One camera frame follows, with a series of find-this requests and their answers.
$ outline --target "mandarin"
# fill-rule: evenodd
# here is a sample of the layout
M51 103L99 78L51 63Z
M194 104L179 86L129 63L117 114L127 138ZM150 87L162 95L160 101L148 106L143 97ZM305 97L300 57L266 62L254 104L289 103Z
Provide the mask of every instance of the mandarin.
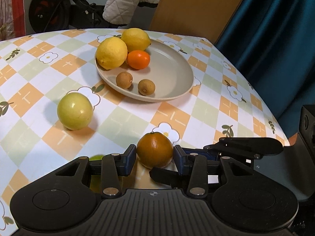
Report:
M126 62L133 69L144 69L150 63L150 55L144 51L132 51L128 53Z

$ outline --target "table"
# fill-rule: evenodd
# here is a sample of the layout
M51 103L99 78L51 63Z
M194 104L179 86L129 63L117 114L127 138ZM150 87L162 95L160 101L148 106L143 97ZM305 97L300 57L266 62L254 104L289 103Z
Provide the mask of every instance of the table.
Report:
M111 89L97 74L94 54L100 42L123 31L76 29L0 42L1 236L16 229L9 202L21 187L76 157L123 153L152 130L188 148L223 136L267 136L289 145L257 92L204 38L148 31L192 66L194 86L185 96L144 103ZM92 122L79 131L63 128L56 112L71 90L94 106ZM124 186L163 187L150 180L148 171L137 162Z

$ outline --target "plate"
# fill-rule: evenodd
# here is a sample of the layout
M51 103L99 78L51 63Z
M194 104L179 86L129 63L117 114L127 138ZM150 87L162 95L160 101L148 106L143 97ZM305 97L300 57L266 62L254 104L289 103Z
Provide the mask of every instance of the plate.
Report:
M162 102L179 98L193 87L194 75L187 60L171 47L151 40L151 45L145 50L150 54L150 64L145 69L135 70L126 62L120 67L105 70L96 59L95 65L101 78L114 90L127 97L146 102ZM116 76L127 71L133 77L129 89L122 89L116 85ZM143 96L138 92L138 83L142 79L149 79L155 84L155 92Z

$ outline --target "wooden door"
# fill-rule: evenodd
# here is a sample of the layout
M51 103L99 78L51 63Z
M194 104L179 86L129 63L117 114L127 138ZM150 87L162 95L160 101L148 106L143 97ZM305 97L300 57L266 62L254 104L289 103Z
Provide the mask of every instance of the wooden door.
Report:
M150 30L215 43L242 0L160 0Z

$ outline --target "teal curtain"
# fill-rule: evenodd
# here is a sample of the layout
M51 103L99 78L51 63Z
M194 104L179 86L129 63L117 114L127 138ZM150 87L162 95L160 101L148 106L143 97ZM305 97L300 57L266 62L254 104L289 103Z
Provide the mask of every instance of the teal curtain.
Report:
M315 103L315 0L243 0L216 47L295 134Z

